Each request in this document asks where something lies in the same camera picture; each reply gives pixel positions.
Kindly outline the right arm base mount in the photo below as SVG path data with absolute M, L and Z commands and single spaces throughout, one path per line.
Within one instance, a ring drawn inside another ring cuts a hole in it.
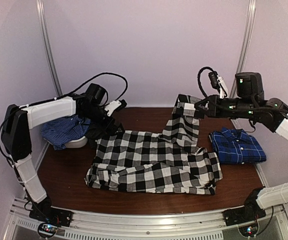
M 239 208 L 227 209 L 223 213 L 226 226 L 240 225 L 247 222 L 254 222 L 259 218 L 266 216 L 263 209 L 253 209 L 250 206 L 242 206 Z

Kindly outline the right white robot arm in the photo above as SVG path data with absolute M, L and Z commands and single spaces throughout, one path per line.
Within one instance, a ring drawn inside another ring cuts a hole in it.
M 288 142 L 288 105 L 277 98 L 256 101 L 244 98 L 209 96 L 194 104 L 195 108 L 210 118 L 247 119 L 264 125 L 270 132 Z M 273 187 L 253 190 L 249 202 L 240 210 L 243 220 L 250 221 L 259 209 L 288 204 L 288 182 Z

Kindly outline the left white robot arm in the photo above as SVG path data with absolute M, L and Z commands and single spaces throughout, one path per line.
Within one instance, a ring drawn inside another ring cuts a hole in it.
M 114 100 L 101 107 L 94 97 L 85 94 L 69 94 L 23 106 L 8 106 L 0 126 L 0 151 L 15 169 L 32 202 L 42 203 L 47 193 L 32 162 L 30 131 L 58 118 L 79 115 L 90 119 L 106 134 L 114 135 L 122 129 L 122 125 L 116 122 L 112 114 L 125 106 L 124 100 Z

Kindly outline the black white checkered shirt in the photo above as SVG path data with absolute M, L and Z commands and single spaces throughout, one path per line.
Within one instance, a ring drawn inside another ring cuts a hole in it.
M 197 144 L 198 101 L 180 94 L 161 133 L 127 130 L 98 139 L 86 185 L 118 192 L 213 195 L 222 171 L 217 154 Z

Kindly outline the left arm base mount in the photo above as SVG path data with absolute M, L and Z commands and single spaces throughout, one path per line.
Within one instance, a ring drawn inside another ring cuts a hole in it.
M 69 227 L 72 216 L 73 213 L 71 211 L 55 207 L 46 207 L 46 209 L 42 209 L 40 206 L 33 206 L 29 213 L 29 217 L 32 219 L 51 223 L 60 227 Z

